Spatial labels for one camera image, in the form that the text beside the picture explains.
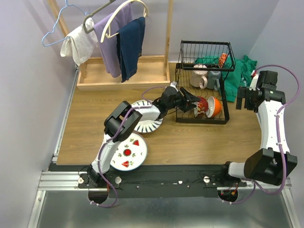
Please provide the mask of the white bowl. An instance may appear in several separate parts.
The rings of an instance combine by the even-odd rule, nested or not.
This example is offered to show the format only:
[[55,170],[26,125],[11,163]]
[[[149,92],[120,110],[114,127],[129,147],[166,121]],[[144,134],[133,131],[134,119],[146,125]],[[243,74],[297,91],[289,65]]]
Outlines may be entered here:
[[197,117],[200,114],[207,114],[209,110],[209,104],[207,100],[201,96],[198,96],[199,101],[196,102],[196,108],[194,108],[194,116]]

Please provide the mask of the pink ceramic mug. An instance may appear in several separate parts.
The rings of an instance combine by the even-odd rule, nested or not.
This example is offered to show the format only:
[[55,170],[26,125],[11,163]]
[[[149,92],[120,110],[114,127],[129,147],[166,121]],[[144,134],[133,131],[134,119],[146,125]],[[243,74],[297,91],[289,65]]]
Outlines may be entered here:
[[207,87],[207,76],[208,76],[208,71],[203,70],[207,68],[203,64],[196,64],[194,66],[194,70],[191,72],[191,77],[190,77],[190,84],[193,87],[197,87],[200,89],[205,89]]

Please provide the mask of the orange bowl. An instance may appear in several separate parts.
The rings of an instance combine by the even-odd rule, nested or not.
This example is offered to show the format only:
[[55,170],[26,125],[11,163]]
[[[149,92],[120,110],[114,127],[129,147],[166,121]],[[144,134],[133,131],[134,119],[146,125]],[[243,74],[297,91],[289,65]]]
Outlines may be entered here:
[[206,116],[208,118],[213,118],[218,114],[220,114],[222,109],[222,104],[217,98],[211,96],[208,98],[207,102],[208,102],[208,110],[206,112]]

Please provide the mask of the grey ceramic mug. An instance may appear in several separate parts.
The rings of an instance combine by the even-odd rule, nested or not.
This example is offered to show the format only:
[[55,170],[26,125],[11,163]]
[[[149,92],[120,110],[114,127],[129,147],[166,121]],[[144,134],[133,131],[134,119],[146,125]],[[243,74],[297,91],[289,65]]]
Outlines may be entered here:
[[220,89],[220,83],[219,83],[220,78],[221,78],[220,71],[209,71],[207,77],[208,80],[207,88],[218,91]]

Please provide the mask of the black wire dish rack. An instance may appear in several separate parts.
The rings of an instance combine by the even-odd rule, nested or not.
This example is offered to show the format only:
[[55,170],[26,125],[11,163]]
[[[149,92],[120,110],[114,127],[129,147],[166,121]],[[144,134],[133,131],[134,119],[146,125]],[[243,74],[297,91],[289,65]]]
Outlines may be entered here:
[[195,107],[187,112],[177,111],[176,122],[186,124],[226,124],[229,121],[227,96],[224,82],[236,66],[234,53],[229,42],[188,41],[180,43],[179,60],[175,67],[178,87],[207,101],[210,97],[220,103],[220,112],[207,117],[210,111]]

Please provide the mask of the blue striped white plate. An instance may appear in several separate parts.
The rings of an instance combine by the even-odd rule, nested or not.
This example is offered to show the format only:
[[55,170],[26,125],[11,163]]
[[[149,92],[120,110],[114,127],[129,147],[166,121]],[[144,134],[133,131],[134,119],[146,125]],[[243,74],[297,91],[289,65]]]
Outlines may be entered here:
[[[138,100],[132,104],[132,106],[150,106],[151,103],[146,101],[146,100]],[[134,131],[137,133],[152,133],[156,131],[161,124],[163,123],[163,119],[160,120],[145,120],[145,121],[140,121]]]

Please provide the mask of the watermelon pattern white plate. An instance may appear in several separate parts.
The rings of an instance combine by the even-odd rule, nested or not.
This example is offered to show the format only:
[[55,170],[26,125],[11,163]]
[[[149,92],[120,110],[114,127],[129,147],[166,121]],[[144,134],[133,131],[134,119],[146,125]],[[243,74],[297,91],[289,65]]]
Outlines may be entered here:
[[119,144],[110,165],[119,171],[131,171],[141,166],[147,155],[148,145],[145,139],[137,133],[131,133]]

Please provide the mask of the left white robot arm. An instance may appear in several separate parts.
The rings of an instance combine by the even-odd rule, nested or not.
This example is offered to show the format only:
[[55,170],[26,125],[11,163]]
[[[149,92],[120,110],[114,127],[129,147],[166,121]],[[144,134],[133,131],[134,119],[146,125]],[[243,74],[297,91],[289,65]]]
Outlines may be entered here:
[[89,182],[96,188],[104,183],[112,184],[105,178],[110,162],[120,143],[125,141],[140,121],[158,121],[163,119],[170,109],[187,112],[196,107],[200,99],[185,88],[177,88],[175,83],[166,87],[159,98],[147,101],[148,104],[131,105],[121,102],[104,122],[104,140],[96,158],[87,169]]

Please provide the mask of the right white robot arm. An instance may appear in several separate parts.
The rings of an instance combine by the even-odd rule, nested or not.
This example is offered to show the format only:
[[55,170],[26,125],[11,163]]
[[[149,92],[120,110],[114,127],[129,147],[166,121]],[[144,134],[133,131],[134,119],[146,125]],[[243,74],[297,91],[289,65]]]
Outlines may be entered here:
[[278,73],[253,70],[249,87],[237,91],[236,109],[256,113],[261,129],[260,149],[245,162],[226,162],[218,180],[229,186],[241,180],[252,180],[283,187],[287,176],[297,166],[297,157],[290,154],[285,137],[284,112],[288,106],[285,93],[277,90]]

